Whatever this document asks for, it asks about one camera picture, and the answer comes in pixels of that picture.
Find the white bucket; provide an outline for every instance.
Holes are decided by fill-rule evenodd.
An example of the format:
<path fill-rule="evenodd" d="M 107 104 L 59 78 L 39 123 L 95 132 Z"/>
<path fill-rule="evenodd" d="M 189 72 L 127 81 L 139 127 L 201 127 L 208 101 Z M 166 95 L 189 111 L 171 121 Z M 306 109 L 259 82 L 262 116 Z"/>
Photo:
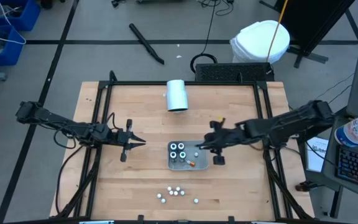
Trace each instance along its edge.
<path fill-rule="evenodd" d="M 276 21 L 262 21 L 242 29 L 230 40 L 234 55 L 232 62 L 266 62 L 276 26 Z M 279 25 L 268 62 L 278 61 L 289 45 L 290 34 L 284 26 Z"/>

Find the black tool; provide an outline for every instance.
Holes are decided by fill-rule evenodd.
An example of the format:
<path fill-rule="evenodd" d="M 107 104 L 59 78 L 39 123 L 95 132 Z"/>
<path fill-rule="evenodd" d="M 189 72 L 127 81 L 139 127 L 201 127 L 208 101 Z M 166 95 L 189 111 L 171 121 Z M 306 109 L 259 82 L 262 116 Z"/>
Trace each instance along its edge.
<path fill-rule="evenodd" d="M 54 114 L 43 108 L 38 102 L 22 102 L 21 107 L 16 113 L 17 121 L 22 124 L 38 124 L 47 126 L 48 129 L 61 131 L 66 137 L 76 139 L 80 145 L 86 147 L 96 147 L 102 144 L 122 146 L 123 154 L 121 162 L 126 161 L 126 152 L 145 143 L 129 143 L 129 140 L 146 142 L 137 137 L 132 131 L 132 120 L 127 120 L 127 130 L 122 128 L 112 128 L 104 123 L 85 123 L 75 122 L 62 116 Z"/>
<path fill-rule="evenodd" d="M 164 60 L 160 58 L 155 50 L 150 46 L 150 44 L 147 42 L 147 40 L 143 37 L 143 35 L 139 32 L 139 30 L 136 29 L 136 26 L 134 24 L 129 24 L 129 28 L 131 31 L 136 35 L 136 37 L 139 39 L 139 42 L 143 44 L 143 46 L 146 48 L 147 52 L 153 56 L 153 58 L 160 62 L 161 64 L 164 64 Z"/>

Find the metal tray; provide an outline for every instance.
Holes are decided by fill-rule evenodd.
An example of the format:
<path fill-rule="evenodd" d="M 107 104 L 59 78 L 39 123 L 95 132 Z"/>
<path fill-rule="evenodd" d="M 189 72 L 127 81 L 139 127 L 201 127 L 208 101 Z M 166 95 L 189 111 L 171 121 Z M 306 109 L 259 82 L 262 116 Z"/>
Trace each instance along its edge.
<path fill-rule="evenodd" d="M 175 170 L 175 171 L 207 169 L 209 166 L 209 159 L 208 159 L 209 151 L 208 150 L 200 150 L 200 149 L 198 149 L 198 147 L 195 146 L 195 145 L 201 144 L 203 142 L 204 141 L 171 141 L 171 142 L 169 142 L 167 145 L 168 168 L 170 170 Z M 177 152 L 177 161 L 176 162 L 172 162 L 170 159 L 170 156 L 169 156 L 170 153 L 172 152 L 172 150 L 170 149 L 170 145 L 172 143 L 175 143 L 175 144 L 183 143 L 185 145 L 184 150 L 179 150 L 178 148 L 175 150 L 175 152 Z M 187 164 L 186 161 L 185 162 L 179 161 L 179 153 L 182 151 L 184 151 L 186 153 L 185 160 L 190 160 L 190 161 L 196 163 L 196 165 L 194 167 Z"/>

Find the paper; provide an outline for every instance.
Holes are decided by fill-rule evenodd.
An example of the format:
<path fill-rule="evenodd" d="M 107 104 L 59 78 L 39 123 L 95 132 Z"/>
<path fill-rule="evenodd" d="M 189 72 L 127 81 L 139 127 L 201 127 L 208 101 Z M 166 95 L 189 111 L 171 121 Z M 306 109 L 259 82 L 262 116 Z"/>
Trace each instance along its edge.
<path fill-rule="evenodd" d="M 308 143 L 313 148 L 313 150 L 317 152 L 321 157 L 326 157 L 328 140 L 314 137 L 311 138 Z M 306 170 L 321 172 L 324 162 L 323 158 L 317 156 L 316 153 L 314 153 L 308 145 L 306 145 L 306 148 L 308 150 Z"/>

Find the desk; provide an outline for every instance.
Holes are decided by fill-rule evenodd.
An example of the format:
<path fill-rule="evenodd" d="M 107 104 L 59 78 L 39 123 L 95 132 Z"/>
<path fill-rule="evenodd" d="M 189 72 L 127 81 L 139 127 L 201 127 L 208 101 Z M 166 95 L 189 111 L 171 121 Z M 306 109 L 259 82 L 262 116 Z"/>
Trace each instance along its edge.
<path fill-rule="evenodd" d="M 97 87 L 97 82 L 82 84 L 75 121 L 91 121 Z M 146 220 L 222 221 L 227 220 L 228 216 L 235 216 L 236 221 L 274 220 L 261 151 L 249 146 L 235 146 L 224 150 L 225 166 L 213 165 L 211 154 L 207 170 L 175 172 L 168 169 L 169 141 L 200 140 L 204 134 L 210 132 L 209 122 L 217 120 L 219 116 L 226 118 L 226 126 L 229 127 L 233 127 L 238 121 L 257 118 L 251 86 L 186 86 L 186 90 L 189 110 L 171 113 L 167 112 L 163 97 L 165 85 L 113 86 L 109 113 L 116 113 L 116 126 L 124 127 L 126 119 L 133 119 L 133 132 L 145 139 L 147 144 L 133 149 L 125 163 L 119 161 L 121 147 L 103 146 L 93 220 L 136 220 L 138 215 L 144 215 Z M 283 83 L 268 83 L 268 92 L 273 114 L 287 112 L 288 102 Z M 296 142 L 289 142 L 289 147 L 297 149 Z M 65 159 L 73 151 L 67 150 Z M 71 199 L 78 186 L 84 154 L 85 150 L 80 151 L 63 170 L 60 208 Z M 299 155 L 282 150 L 282 161 L 289 191 L 306 213 L 313 217 L 309 193 L 297 192 L 294 188 L 305 180 Z M 168 186 L 180 186 L 186 191 L 186 195 L 171 196 L 167 192 Z M 167 199 L 165 204 L 157 199 L 158 193 Z M 83 196 L 82 215 L 87 197 L 86 192 Z M 200 202 L 194 204 L 194 198 L 198 198 Z M 280 193 L 278 199 L 280 212 L 284 217 Z M 55 214 L 55 207 L 52 206 L 51 215 Z"/>

